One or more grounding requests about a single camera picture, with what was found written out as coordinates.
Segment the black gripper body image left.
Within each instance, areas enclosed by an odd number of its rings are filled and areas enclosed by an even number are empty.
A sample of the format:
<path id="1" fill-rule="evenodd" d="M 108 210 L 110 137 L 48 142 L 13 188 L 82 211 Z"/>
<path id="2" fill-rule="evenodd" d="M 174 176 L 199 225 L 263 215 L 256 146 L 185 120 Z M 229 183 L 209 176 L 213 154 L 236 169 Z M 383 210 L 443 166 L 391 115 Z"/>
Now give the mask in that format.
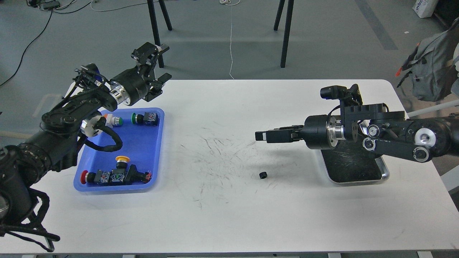
<path id="1" fill-rule="evenodd" d="M 109 81 L 110 95 L 117 104 L 132 106 L 140 99 L 147 102 L 156 98 L 154 68 L 131 68 Z"/>

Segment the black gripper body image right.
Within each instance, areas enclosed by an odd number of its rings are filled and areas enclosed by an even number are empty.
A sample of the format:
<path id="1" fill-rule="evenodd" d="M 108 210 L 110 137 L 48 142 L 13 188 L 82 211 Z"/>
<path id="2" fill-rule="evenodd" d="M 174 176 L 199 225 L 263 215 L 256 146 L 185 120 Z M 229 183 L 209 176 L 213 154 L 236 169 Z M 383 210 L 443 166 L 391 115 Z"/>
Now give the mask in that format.
<path id="1" fill-rule="evenodd" d="M 310 149 L 334 149 L 344 140 L 344 126 L 339 115 L 315 115 L 305 120 L 303 139 Z"/>

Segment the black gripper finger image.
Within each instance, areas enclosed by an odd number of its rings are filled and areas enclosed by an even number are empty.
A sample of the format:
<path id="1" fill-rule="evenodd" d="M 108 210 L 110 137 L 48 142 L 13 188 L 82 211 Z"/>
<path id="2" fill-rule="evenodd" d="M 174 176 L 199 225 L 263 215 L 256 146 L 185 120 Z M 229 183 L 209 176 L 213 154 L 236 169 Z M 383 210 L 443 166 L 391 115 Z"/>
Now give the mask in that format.
<path id="1" fill-rule="evenodd" d="M 149 82 L 148 86 L 150 86 L 149 91 L 147 92 L 146 96 L 143 99 L 147 102 L 152 101 L 154 98 L 158 97 L 162 94 L 162 88 L 164 87 L 165 83 L 172 78 L 172 75 L 169 73 L 165 73 L 160 76 L 157 80 L 153 80 Z"/>
<path id="2" fill-rule="evenodd" d="M 303 129 L 303 125 L 293 125 L 290 127 L 280 127 L 267 131 L 256 131 L 256 141 L 267 143 L 292 143 L 302 140 L 298 133 Z"/>
<path id="3" fill-rule="evenodd" d="M 158 46 L 146 42 L 138 49 L 134 49 L 131 57 L 136 61 L 136 67 L 140 74 L 151 74 L 156 67 L 159 57 L 169 49 L 170 47 L 166 44 Z"/>

